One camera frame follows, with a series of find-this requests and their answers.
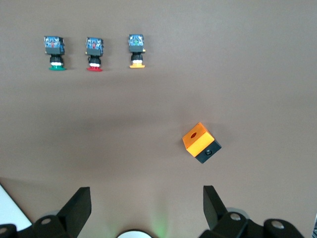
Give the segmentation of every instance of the black base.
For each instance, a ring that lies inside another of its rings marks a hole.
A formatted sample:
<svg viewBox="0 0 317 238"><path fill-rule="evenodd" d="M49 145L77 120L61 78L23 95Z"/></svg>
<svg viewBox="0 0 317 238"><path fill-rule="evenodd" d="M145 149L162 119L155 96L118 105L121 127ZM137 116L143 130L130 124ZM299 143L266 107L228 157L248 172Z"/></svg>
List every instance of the black base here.
<svg viewBox="0 0 317 238"><path fill-rule="evenodd" d="M214 140L209 146L207 146L202 152L200 152L195 158L200 162L206 162L214 153L221 149L221 145Z"/></svg>

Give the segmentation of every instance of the orange and black box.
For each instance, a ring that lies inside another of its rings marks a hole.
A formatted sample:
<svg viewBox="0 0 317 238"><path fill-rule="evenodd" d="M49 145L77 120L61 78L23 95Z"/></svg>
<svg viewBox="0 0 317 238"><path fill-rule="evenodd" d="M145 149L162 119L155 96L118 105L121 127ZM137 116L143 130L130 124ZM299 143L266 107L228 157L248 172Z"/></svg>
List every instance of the orange and black box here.
<svg viewBox="0 0 317 238"><path fill-rule="evenodd" d="M201 122L184 135L183 142L186 150L202 164L221 149Z"/></svg>

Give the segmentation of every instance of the white circular object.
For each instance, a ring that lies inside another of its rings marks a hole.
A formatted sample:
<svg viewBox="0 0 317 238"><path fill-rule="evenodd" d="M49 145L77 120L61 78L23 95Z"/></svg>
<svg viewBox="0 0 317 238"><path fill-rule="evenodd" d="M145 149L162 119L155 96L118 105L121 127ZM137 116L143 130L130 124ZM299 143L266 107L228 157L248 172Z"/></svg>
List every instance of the white circular object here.
<svg viewBox="0 0 317 238"><path fill-rule="evenodd" d="M62 66L64 64L63 63L59 63L59 62L52 62L51 65L53 65L53 66Z"/></svg>
<svg viewBox="0 0 317 238"><path fill-rule="evenodd" d="M91 67L100 67L100 64L98 64L98 63L90 63L89 66L91 66Z"/></svg>
<svg viewBox="0 0 317 238"><path fill-rule="evenodd" d="M133 60L132 63L142 63L142 60Z"/></svg>
<svg viewBox="0 0 317 238"><path fill-rule="evenodd" d="M128 231L122 233L117 238L152 238L148 234L142 231Z"/></svg>

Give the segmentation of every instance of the screw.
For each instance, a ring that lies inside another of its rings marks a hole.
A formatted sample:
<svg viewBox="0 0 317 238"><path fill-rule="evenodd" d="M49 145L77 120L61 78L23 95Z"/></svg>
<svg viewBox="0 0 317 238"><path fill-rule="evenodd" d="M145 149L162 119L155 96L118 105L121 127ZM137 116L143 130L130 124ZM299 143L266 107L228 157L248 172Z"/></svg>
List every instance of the screw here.
<svg viewBox="0 0 317 238"><path fill-rule="evenodd" d="M212 154L212 151L211 151L211 150L206 150L205 154L206 154L207 156L209 156L209 155Z"/></svg>
<svg viewBox="0 0 317 238"><path fill-rule="evenodd" d="M0 228L0 234L6 233L7 230L8 230L8 228L6 228L6 227Z"/></svg>
<svg viewBox="0 0 317 238"><path fill-rule="evenodd" d="M241 217L240 217L238 214L236 214L236 213L232 213L232 214L230 215L230 217L231 217L231 219L234 220L234 221L240 221L240 220L241 220Z"/></svg>
<svg viewBox="0 0 317 238"><path fill-rule="evenodd" d="M44 220L41 221L41 224L42 224L42 225L46 225L46 224L48 224L48 223L50 223L50 222L51 222L51 219L50 219L50 218L46 218L46 219L44 219Z"/></svg>
<svg viewBox="0 0 317 238"><path fill-rule="evenodd" d="M275 228L278 228L278 229L284 229L284 226L282 223L280 223L279 221L272 221L272 226L274 226Z"/></svg>

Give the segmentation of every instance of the yellow box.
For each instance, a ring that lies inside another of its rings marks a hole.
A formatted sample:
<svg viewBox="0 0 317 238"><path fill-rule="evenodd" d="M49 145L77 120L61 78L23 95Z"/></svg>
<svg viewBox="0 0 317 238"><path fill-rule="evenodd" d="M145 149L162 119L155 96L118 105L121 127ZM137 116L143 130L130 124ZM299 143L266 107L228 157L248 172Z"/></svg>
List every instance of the yellow box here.
<svg viewBox="0 0 317 238"><path fill-rule="evenodd" d="M200 122L183 137L186 150L194 157L214 142L213 136Z"/></svg>

